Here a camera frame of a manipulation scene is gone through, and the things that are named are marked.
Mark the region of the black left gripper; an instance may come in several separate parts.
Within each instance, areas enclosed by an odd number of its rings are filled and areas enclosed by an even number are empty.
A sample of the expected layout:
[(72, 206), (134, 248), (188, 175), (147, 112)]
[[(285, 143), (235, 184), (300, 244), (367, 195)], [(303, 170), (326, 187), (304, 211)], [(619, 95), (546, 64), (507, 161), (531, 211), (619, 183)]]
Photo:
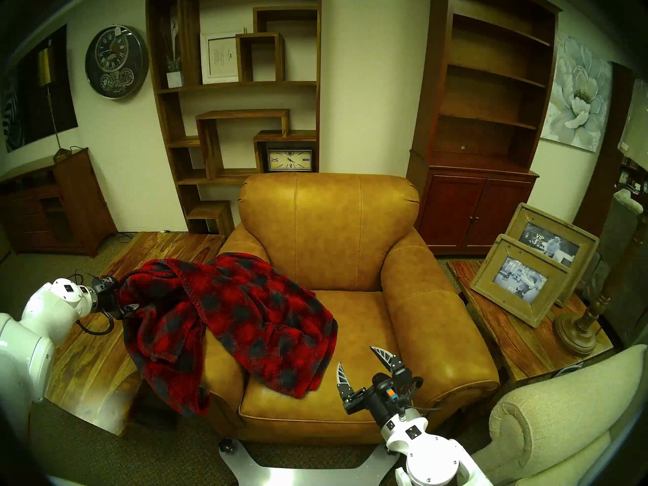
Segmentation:
[(128, 313), (139, 308), (139, 304), (120, 304), (118, 298), (120, 284), (113, 276), (93, 277), (91, 283), (94, 293), (92, 313), (100, 312), (109, 319), (124, 319)]

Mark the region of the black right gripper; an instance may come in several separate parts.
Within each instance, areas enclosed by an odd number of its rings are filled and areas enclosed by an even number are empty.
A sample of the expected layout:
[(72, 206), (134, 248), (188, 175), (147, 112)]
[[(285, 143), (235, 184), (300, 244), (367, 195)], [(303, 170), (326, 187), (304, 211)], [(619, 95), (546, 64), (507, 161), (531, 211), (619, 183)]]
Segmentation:
[(341, 362), (338, 362), (336, 386), (340, 398), (343, 399), (343, 408), (347, 415), (362, 410), (369, 411), (379, 428), (387, 425), (394, 416), (397, 416), (399, 421), (405, 421), (407, 410), (414, 410), (412, 399), (424, 380), (420, 376), (412, 376), (399, 355), (379, 347), (369, 348), (393, 376), (377, 373), (373, 377), (372, 386), (354, 391)]

